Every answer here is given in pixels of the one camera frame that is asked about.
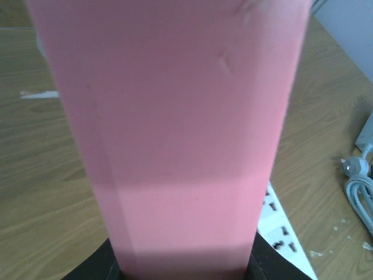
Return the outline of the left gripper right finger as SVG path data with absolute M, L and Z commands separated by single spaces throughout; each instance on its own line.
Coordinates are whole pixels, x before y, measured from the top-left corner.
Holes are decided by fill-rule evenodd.
M 275 251 L 261 235 L 256 235 L 244 279 L 311 280 L 311 278 Z

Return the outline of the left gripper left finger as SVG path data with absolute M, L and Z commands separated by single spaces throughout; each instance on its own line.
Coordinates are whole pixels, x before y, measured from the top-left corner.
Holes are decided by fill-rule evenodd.
M 115 280 L 121 279 L 121 270 L 109 239 L 84 262 L 79 264 L 63 280 Z

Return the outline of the white power strip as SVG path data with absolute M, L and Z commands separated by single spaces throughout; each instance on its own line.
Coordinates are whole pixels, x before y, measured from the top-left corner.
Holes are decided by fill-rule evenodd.
M 270 183 L 263 200 L 258 232 L 285 260 L 311 279 L 318 278 Z

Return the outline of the pink triangular power socket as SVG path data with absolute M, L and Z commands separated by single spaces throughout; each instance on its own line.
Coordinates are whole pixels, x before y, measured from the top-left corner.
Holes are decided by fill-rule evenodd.
M 122 272 L 242 279 L 310 1 L 27 1 Z

